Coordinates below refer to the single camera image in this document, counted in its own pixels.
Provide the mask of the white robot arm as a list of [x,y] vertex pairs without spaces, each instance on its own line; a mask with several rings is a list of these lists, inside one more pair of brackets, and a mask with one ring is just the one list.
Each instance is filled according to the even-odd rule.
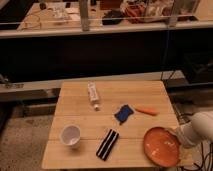
[[202,141],[213,143],[213,111],[195,113],[188,123],[175,129],[176,136],[184,148],[192,148]]

